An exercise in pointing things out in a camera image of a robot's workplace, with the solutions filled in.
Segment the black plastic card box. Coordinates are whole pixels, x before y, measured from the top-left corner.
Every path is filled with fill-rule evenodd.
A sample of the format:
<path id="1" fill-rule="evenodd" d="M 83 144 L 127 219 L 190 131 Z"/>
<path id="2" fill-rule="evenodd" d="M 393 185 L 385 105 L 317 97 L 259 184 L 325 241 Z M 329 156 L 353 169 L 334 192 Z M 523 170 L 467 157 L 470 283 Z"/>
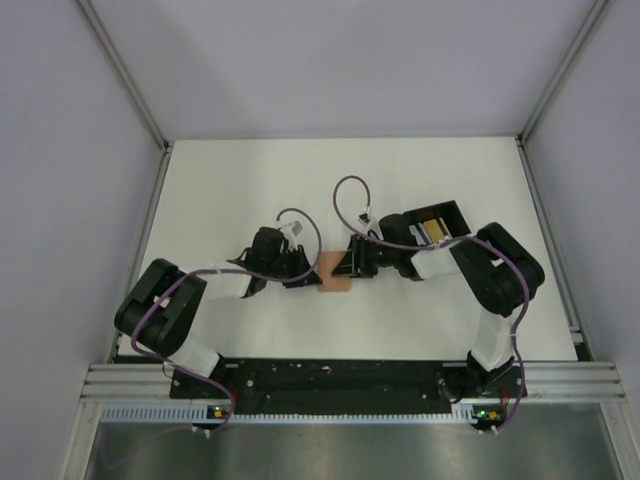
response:
<path id="1" fill-rule="evenodd" d="M 402 213 L 405 220 L 411 224 L 423 223 L 430 219 L 438 219 L 446 228 L 450 240 L 469 235 L 471 230 L 462 215 L 458 204 L 454 200 L 405 211 Z"/>

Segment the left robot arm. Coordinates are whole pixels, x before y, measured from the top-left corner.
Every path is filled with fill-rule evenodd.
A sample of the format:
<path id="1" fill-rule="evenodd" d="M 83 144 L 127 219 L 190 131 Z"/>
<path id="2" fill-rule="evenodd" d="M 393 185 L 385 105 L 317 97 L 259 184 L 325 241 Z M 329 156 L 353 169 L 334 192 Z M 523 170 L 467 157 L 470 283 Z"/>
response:
<path id="1" fill-rule="evenodd" d="M 274 281 L 286 288 L 320 285 L 322 280 L 298 241 L 295 221 L 262 227 L 235 259 L 188 274 L 166 259 L 151 262 L 116 312 L 116 329 L 134 350 L 148 351 L 192 374 L 205 396 L 226 387 L 223 357 L 191 332 L 203 299 L 249 299 Z"/>

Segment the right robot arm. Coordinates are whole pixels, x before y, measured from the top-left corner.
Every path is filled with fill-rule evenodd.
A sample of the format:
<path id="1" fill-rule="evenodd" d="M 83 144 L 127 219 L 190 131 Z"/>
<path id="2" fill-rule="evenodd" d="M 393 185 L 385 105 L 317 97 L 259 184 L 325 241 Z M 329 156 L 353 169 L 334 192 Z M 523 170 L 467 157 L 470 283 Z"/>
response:
<path id="1" fill-rule="evenodd" d="M 415 282 L 459 275 L 480 305 L 463 371 L 439 379 L 445 398 L 455 402 L 469 393 L 490 395 L 505 389 L 508 374 L 523 371 L 517 331 L 545 273 L 501 224 L 471 231 L 456 214 L 389 214 L 375 229 L 351 235 L 331 274 L 370 279 L 382 268 Z"/>

